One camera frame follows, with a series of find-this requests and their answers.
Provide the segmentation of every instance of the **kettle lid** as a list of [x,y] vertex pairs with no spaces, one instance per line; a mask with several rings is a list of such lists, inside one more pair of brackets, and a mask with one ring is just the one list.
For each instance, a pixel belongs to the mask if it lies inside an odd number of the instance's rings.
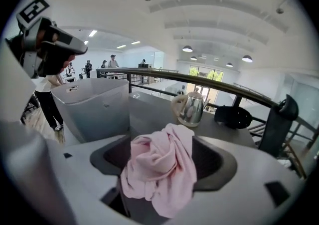
[[197,92],[198,88],[196,87],[195,91],[189,92],[187,95],[196,99],[203,99],[200,93]]

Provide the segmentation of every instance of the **black pants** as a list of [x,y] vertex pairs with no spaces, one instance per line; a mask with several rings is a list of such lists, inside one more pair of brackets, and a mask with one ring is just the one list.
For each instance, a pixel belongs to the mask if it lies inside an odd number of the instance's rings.
[[43,114],[51,128],[55,128],[56,121],[63,125],[63,119],[55,105],[51,92],[35,91],[35,96],[39,100]]

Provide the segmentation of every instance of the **shoe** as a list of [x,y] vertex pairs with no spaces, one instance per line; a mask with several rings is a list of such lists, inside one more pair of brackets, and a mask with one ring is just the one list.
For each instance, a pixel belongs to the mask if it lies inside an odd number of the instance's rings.
[[53,130],[54,130],[55,132],[59,132],[59,131],[62,130],[62,128],[61,128],[60,126],[56,126],[55,128],[53,128]]

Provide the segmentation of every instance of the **white shirt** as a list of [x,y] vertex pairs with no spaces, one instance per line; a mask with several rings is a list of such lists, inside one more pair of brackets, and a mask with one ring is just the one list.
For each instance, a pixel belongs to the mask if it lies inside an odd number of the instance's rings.
[[35,91],[50,92],[54,86],[52,86],[51,82],[48,81],[48,78],[51,78],[53,80],[56,80],[56,82],[58,82],[57,78],[54,75],[48,75],[37,84]]
[[117,63],[116,60],[114,60],[114,61],[110,60],[109,64],[108,64],[108,67],[109,68],[116,68],[116,67],[119,67],[119,64]]

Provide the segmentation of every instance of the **window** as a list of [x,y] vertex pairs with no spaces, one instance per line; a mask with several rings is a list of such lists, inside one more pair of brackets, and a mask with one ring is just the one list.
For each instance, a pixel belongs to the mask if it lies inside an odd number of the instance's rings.
[[[189,75],[197,76],[201,78],[208,78],[216,81],[222,81],[224,72],[219,70],[214,70],[206,67],[193,66],[191,65],[189,68]],[[203,86],[198,86],[195,84],[188,83],[186,88],[186,93],[193,92],[198,88],[198,92],[202,95],[204,101],[209,99],[209,103],[215,103],[218,90],[213,88],[207,88]]]

